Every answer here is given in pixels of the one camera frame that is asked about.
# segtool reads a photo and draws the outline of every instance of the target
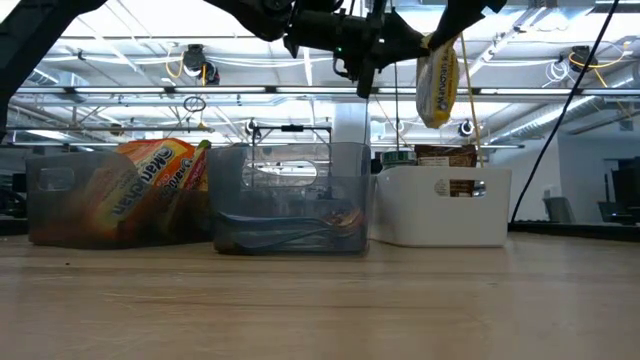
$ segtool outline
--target wall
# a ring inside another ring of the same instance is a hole
[[[533,169],[533,164],[540,154],[545,140],[528,140],[522,142],[524,149],[497,150],[491,155],[491,167],[511,169],[511,200],[509,203],[509,218],[524,189],[524,185]],[[529,190],[522,200],[518,210],[517,220],[548,220],[549,216],[542,202],[545,190],[552,190],[553,196],[561,193],[560,161],[558,155],[558,141],[554,139],[545,153],[536,176],[533,178]]]
[[[569,200],[576,222],[602,222],[598,201],[605,201],[604,159],[640,156],[638,136],[561,135],[560,169],[563,195]]]

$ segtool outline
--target fluorescent light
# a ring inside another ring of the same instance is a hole
[[[47,80],[52,81],[54,83],[59,83],[58,79],[49,76],[48,74],[43,73],[42,71],[38,70],[38,69],[33,69],[34,72],[38,73],[38,75],[47,78]]]
[[[153,94],[164,93],[161,87],[78,87],[75,88],[80,94]]]
[[[266,90],[262,86],[211,86],[211,87],[177,87],[175,88],[177,93],[228,93],[228,94],[238,94],[238,93],[264,93]]]
[[[54,142],[9,142],[13,146],[63,146],[63,143]]]
[[[176,84],[175,82],[173,82],[173,80],[169,79],[169,78],[162,78],[160,79],[164,82],[168,82],[169,84],[171,84],[171,86],[177,86],[178,84]]]
[[[51,131],[51,130],[28,130],[27,131],[29,134],[33,134],[33,135],[38,135],[38,136],[42,136],[42,137],[46,137],[49,139],[54,139],[54,140],[68,140],[69,138],[58,131]]]
[[[596,4],[613,4],[613,0],[596,0]],[[619,4],[640,4],[640,0],[620,0]]]
[[[440,146],[440,147],[449,147],[449,148],[460,148],[463,145],[460,144],[439,144],[439,143],[434,143],[434,142],[426,142],[426,143],[416,143],[413,141],[409,141],[409,145],[433,145],[433,146]],[[395,142],[389,142],[389,141],[372,141],[371,142],[371,147],[395,147],[396,143]],[[483,149],[524,149],[524,145],[523,144],[516,144],[516,145],[483,145],[482,146]]]
[[[278,86],[276,88],[278,93],[286,94],[355,94],[356,88],[354,87],[311,87],[311,86]]]
[[[571,89],[482,89],[481,95],[569,95]]]
[[[395,94],[396,93],[396,88],[379,88],[378,89],[378,93],[379,94]],[[414,94],[416,93],[416,88],[409,88],[409,87],[401,87],[398,88],[398,94]]]
[[[599,96],[615,96],[615,95],[629,95],[640,96],[640,89],[584,89],[582,95],[599,95]]]
[[[16,94],[64,94],[66,91],[61,87],[49,86],[25,86],[16,91]]]

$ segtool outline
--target white plastic bin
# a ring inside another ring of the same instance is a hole
[[[401,166],[376,177],[370,238],[400,246],[503,246],[507,240],[511,170]],[[482,197],[448,197],[436,185],[485,182]]]

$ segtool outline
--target plastic bag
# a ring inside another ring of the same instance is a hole
[[[431,36],[425,36],[427,47]],[[438,129],[449,121],[456,102],[460,77],[458,57],[453,49],[457,37],[431,53],[419,58],[416,66],[416,109],[425,126]]]

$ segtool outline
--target brown box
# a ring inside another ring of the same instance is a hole
[[[478,153],[474,145],[448,147],[438,145],[416,145],[415,152],[420,166],[476,167]],[[452,197],[471,197],[473,180],[451,180]]]

